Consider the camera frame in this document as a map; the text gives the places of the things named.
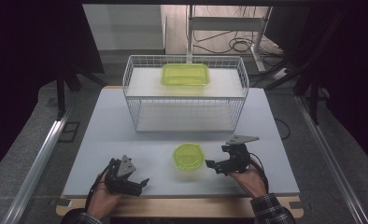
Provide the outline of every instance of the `plastic bowl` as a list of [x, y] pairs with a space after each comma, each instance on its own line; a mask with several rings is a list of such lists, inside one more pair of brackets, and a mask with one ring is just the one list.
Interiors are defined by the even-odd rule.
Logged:
[[173, 160], [178, 169], [184, 171], [193, 171], [198, 169], [205, 160], [205, 154], [201, 145], [194, 143], [185, 143], [179, 145], [173, 152]]

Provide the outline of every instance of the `white table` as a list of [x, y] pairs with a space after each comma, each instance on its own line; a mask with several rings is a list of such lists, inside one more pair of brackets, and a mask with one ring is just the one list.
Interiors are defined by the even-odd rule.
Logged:
[[[268, 101], [262, 89], [249, 89], [234, 134], [260, 137], [246, 143], [248, 150], [261, 159], [270, 184], [278, 195], [298, 194], [286, 151], [280, 140]], [[233, 179], [216, 175], [205, 164], [195, 172], [178, 170], [172, 153], [182, 143], [199, 143], [208, 160], [229, 158], [221, 146], [233, 133], [137, 133], [123, 92], [118, 88], [101, 91], [91, 121], [68, 177], [63, 195], [85, 198], [96, 175], [111, 158], [127, 155], [136, 166], [129, 178], [140, 182], [149, 178], [143, 198], [210, 198], [244, 196]]]

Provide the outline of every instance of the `wire mesh basket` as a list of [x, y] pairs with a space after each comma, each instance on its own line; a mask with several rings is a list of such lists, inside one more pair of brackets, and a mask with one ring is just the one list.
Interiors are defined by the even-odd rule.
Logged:
[[187, 56], [133, 55], [123, 76], [123, 93], [138, 132], [233, 132], [248, 95], [248, 74], [238, 56], [192, 56], [205, 64], [205, 86], [164, 86], [162, 67]]

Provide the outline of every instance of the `sleeve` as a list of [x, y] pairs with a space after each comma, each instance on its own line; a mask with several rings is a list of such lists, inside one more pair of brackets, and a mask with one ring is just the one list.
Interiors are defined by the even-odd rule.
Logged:
[[87, 214], [81, 213], [79, 215], [76, 224], [103, 224], [99, 219]]
[[283, 207], [275, 194], [267, 194], [251, 200], [259, 224], [294, 224], [291, 212]]

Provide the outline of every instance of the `person's hand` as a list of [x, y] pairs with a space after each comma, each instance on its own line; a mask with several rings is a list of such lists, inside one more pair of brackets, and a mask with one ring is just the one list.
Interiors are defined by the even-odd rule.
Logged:
[[107, 217], [117, 206], [122, 194], [112, 194], [106, 187], [105, 175], [94, 190], [87, 213], [99, 220]]
[[242, 174], [231, 172], [229, 175], [237, 181], [242, 190], [251, 198], [255, 199], [266, 195], [266, 188], [260, 172], [252, 165], [249, 165], [248, 169]]

